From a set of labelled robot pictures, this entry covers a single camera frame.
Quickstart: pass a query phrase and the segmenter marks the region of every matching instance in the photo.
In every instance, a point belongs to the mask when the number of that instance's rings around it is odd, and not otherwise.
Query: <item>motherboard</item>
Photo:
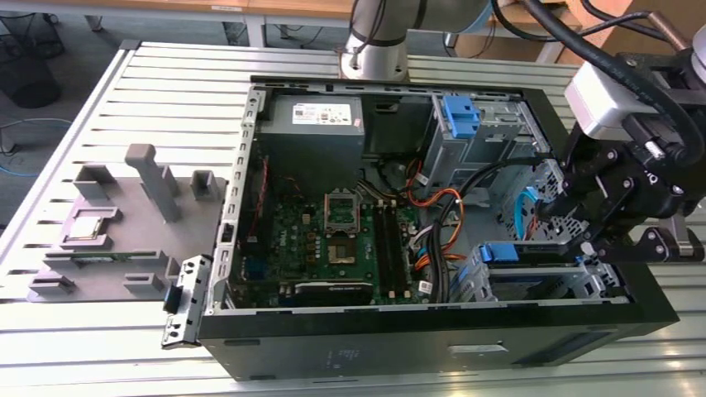
[[[270,249],[243,258],[237,306],[414,304],[407,245],[417,209],[337,189],[274,207]]]

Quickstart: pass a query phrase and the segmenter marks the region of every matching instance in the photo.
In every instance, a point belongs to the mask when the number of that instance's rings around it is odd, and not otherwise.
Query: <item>white label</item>
[[[229,7],[229,6],[211,6],[211,9],[215,11],[233,11],[233,12],[243,11],[243,8],[241,7]]]
[[[449,346],[449,353],[492,353],[492,352],[508,352],[504,345],[456,345]]]
[[[427,183],[430,182],[430,178],[427,178],[426,176],[423,176],[422,173],[419,173],[419,174],[415,175],[415,179],[417,179],[417,181],[422,184],[422,186],[426,186]]]
[[[419,281],[419,292],[431,294],[431,287],[434,287],[434,285],[429,281]]]
[[[298,103],[293,108],[293,124],[350,126],[351,105],[341,103]]]

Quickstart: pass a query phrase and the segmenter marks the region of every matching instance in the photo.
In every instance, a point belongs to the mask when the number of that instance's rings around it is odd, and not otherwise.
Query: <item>ram slot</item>
[[[402,237],[399,236],[398,210],[394,207],[385,209],[385,234],[394,290],[398,296],[403,296],[407,290],[407,272],[402,252]]]
[[[390,255],[387,251],[387,233],[385,232],[385,214],[382,208],[375,208],[373,213],[373,226],[375,227],[375,252],[378,255],[378,277],[379,277],[379,293],[382,296],[389,296],[390,292],[395,290],[393,284],[393,274],[390,267]]]

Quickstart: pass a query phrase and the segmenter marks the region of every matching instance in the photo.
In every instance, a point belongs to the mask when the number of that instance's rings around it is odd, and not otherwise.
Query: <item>slotted metal surface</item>
[[[415,82],[541,88],[569,128],[564,87],[576,69],[413,56]],[[127,146],[149,142],[177,176],[225,176],[239,147],[251,74],[335,77],[334,53],[143,43],[122,50],[0,240],[0,395],[630,395],[696,396],[706,390],[706,267],[652,267],[682,321],[557,368],[464,375],[374,376],[335,383],[237,383],[205,348],[163,351],[162,304],[26,304],[27,284],[59,236],[83,164],[115,175]],[[706,213],[690,218],[706,236]]]

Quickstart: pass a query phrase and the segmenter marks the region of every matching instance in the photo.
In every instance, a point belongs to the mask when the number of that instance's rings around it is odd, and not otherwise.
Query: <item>green circuit board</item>
[[[331,207],[337,222],[351,222],[349,208]],[[249,301],[254,307],[278,307],[282,288],[309,281],[363,282],[374,286],[371,304],[413,304],[418,297],[411,288],[407,294],[381,294],[375,244],[373,204],[359,204],[359,232],[325,233],[325,203],[283,202],[274,214],[271,250],[265,261],[258,261],[258,277],[251,277]],[[409,243],[407,226],[417,222],[414,208],[397,208],[401,247]],[[411,285],[410,272],[406,272]]]

